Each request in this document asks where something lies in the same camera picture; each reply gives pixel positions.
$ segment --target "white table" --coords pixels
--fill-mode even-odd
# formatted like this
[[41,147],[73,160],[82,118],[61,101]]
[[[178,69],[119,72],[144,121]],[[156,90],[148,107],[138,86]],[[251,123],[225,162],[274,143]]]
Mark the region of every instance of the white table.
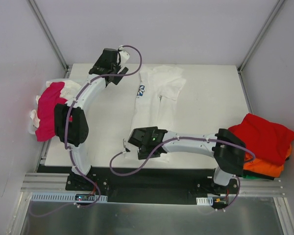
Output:
[[[74,64],[70,79],[84,83],[93,64]],[[129,72],[138,65],[126,65]],[[248,113],[243,90],[235,66],[170,65],[178,66],[187,80],[176,108],[173,131],[189,134],[209,134],[219,128],[241,123]],[[130,132],[134,104],[140,84],[139,74],[124,77],[109,86],[91,104],[86,115],[89,136],[86,140],[92,166],[108,167],[110,159],[123,151],[122,140]],[[115,159],[114,167],[138,167],[142,161],[124,156]],[[51,140],[45,165],[71,166],[64,144],[58,137]],[[215,168],[214,159],[198,154],[171,153],[170,161],[151,159],[146,168]]]

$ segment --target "orange cloth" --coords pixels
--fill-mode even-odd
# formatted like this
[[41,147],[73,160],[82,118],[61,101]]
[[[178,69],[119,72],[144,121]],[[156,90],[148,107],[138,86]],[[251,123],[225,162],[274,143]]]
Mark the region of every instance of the orange cloth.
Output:
[[[287,159],[290,156],[291,151],[292,151],[292,146],[290,145],[290,147],[286,153],[285,159]],[[252,156],[249,153],[246,153],[245,154],[245,161],[247,161],[249,159],[252,159]],[[249,170],[249,171],[252,171],[255,173],[268,175],[268,176],[275,177],[275,178],[280,176],[283,169],[284,169],[283,165],[278,166],[278,165],[268,163],[264,160],[257,159],[257,158],[250,163],[244,164],[244,170]]]

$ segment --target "metal frame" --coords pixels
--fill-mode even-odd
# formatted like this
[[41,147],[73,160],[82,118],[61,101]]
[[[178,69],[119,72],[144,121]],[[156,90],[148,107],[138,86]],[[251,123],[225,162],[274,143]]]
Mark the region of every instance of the metal frame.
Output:
[[[37,18],[39,24],[42,27],[50,45],[56,54],[60,64],[65,70],[65,78],[69,78],[72,67],[68,66],[63,54],[60,51],[37,3],[35,0],[27,0],[33,14]],[[240,82],[245,95],[248,110],[253,113],[252,106],[248,97],[248,93],[244,84],[244,77],[242,76],[242,71],[248,64],[251,56],[257,49],[258,45],[261,43],[262,39],[265,37],[266,32],[271,26],[273,20],[276,18],[280,10],[282,9],[286,0],[278,0],[274,8],[272,9],[270,15],[266,19],[264,25],[256,36],[253,44],[248,50],[243,62],[238,68],[238,74],[240,77]],[[47,152],[49,149],[50,141],[45,142],[42,145],[42,150],[40,153],[40,158],[37,163],[37,168],[39,164],[44,164]],[[65,191],[65,185],[68,174],[49,174],[49,173],[28,173],[25,176],[24,183],[21,188],[21,195],[18,200],[17,206],[13,213],[13,218],[8,226],[6,234],[18,235],[22,230],[22,226],[25,222],[25,215],[27,208],[32,197],[33,192],[61,192],[61,193],[72,193],[72,191]],[[280,219],[283,232],[286,235],[294,235],[294,220],[290,212],[288,201],[286,198],[285,189],[280,179],[275,179],[274,181],[266,180],[241,180],[241,191],[239,196],[243,197],[273,197]]]

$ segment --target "gray wall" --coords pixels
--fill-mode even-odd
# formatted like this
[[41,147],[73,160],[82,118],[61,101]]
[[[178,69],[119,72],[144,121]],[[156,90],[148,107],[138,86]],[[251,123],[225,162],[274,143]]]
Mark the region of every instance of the gray wall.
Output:
[[89,63],[104,47],[130,44],[141,50],[145,63],[239,65],[276,1],[37,3],[69,64]]
[[[288,0],[244,70],[254,112],[294,130],[294,0]],[[294,215],[294,150],[282,179]]]
[[50,78],[63,76],[25,0],[0,1],[0,235],[16,205],[24,175],[41,144],[27,132],[35,95]]

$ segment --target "pink cloth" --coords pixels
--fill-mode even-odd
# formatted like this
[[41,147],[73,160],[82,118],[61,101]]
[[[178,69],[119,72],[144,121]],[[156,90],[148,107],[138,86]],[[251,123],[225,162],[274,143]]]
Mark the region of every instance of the pink cloth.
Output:
[[47,141],[55,136],[54,132],[54,107],[56,104],[64,104],[67,100],[60,98],[64,82],[53,82],[43,92],[37,109],[37,117],[40,124],[36,130],[37,141]]

